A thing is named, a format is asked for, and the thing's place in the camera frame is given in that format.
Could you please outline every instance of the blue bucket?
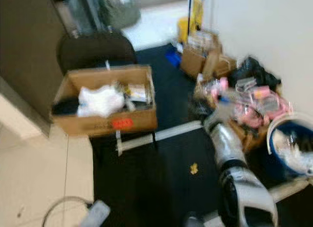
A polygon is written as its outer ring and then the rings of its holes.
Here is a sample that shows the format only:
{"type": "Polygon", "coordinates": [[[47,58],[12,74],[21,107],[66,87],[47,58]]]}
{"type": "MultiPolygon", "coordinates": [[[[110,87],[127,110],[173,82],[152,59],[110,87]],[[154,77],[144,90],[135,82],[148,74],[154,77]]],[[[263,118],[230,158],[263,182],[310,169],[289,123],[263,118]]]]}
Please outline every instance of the blue bucket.
{"type": "Polygon", "coordinates": [[[275,160],[274,166],[270,168],[271,175],[273,177],[280,180],[290,180],[299,176],[312,177],[312,171],[308,170],[307,172],[303,172],[296,170],[288,166],[278,155],[272,141],[272,136],[276,129],[287,135],[291,134],[293,131],[296,132],[299,136],[307,135],[313,137],[313,120],[310,117],[299,113],[284,114],[271,122],[267,134],[268,153],[272,154],[271,157],[274,157],[275,160]]]}

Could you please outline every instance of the open cardboard box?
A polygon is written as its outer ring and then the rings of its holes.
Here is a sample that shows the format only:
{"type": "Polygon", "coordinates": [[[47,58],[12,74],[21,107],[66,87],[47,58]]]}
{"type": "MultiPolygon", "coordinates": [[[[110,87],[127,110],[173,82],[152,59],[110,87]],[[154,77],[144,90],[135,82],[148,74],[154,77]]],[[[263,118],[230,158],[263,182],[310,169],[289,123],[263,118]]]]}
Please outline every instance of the open cardboard box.
{"type": "Polygon", "coordinates": [[[81,87],[95,90],[103,85],[110,85],[115,81],[123,85],[144,84],[146,89],[151,91],[151,108],[134,112],[114,113],[107,118],[51,114],[53,122],[58,124],[70,136],[96,136],[110,134],[117,130],[138,132],[157,128],[155,92],[149,66],[125,66],[111,68],[111,70],[93,68],[70,71],[63,78],[54,103],[71,96],[78,97],[81,87]]]}
{"type": "Polygon", "coordinates": [[[202,72],[204,62],[205,57],[199,50],[188,45],[185,46],[181,57],[180,68],[186,74],[196,79],[198,74],[202,72]]]}

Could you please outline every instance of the white cloth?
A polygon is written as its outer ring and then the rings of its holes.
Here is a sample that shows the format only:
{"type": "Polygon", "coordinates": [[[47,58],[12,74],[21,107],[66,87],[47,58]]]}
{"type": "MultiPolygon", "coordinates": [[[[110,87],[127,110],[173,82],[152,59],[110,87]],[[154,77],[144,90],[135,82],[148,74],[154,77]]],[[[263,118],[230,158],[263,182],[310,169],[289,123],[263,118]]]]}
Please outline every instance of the white cloth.
{"type": "Polygon", "coordinates": [[[109,85],[104,85],[97,90],[82,87],[78,99],[78,117],[93,115],[108,117],[123,108],[125,104],[123,93],[109,85]]]}

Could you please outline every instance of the black floor mat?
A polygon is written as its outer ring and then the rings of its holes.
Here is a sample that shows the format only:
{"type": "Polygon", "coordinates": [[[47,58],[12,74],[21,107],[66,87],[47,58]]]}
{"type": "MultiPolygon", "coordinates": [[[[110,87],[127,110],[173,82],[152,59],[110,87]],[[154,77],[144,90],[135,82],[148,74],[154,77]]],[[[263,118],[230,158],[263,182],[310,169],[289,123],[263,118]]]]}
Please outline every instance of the black floor mat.
{"type": "Polygon", "coordinates": [[[214,147],[202,129],[194,130],[157,143],[170,178],[173,213],[181,221],[188,212],[205,215],[218,208],[218,172],[214,147]],[[191,173],[197,165],[198,172],[191,173]]]}
{"type": "Polygon", "coordinates": [[[140,64],[152,68],[156,91],[157,131],[188,122],[187,97],[193,93],[195,81],[174,67],[165,57],[171,45],[136,52],[140,64]]]}
{"type": "MultiPolygon", "coordinates": [[[[158,130],[188,121],[188,94],[194,81],[165,58],[169,45],[137,52],[140,64],[150,64],[156,89],[158,130]]],[[[125,134],[123,140],[142,134],[125,134]]],[[[199,129],[124,152],[118,157],[115,136],[90,139],[93,149],[94,198],[111,207],[103,226],[176,227],[188,211],[207,214],[218,207],[218,174],[211,141],[199,129]],[[190,166],[196,163],[198,173],[190,166]]],[[[260,164],[253,154],[251,163],[260,164]]],[[[262,167],[253,168],[267,187],[274,183],[262,167]]],[[[305,204],[312,202],[311,187],[278,204],[283,227],[311,226],[305,204]]]]}
{"type": "Polygon", "coordinates": [[[120,157],[113,136],[92,138],[91,143],[94,197],[111,207],[103,226],[175,227],[190,211],[207,214],[217,209],[214,150],[202,129],[120,157]],[[192,175],[194,163],[198,172],[192,175]]]}

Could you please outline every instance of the white wall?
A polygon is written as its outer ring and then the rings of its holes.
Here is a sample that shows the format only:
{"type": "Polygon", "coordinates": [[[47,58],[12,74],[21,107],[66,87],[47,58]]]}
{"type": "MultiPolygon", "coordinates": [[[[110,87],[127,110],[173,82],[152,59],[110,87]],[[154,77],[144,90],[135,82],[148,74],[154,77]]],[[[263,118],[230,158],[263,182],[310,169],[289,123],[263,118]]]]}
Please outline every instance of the white wall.
{"type": "Polygon", "coordinates": [[[204,3],[203,25],[220,33],[224,53],[256,57],[282,78],[295,109],[313,115],[313,0],[213,1],[204,3]]]}

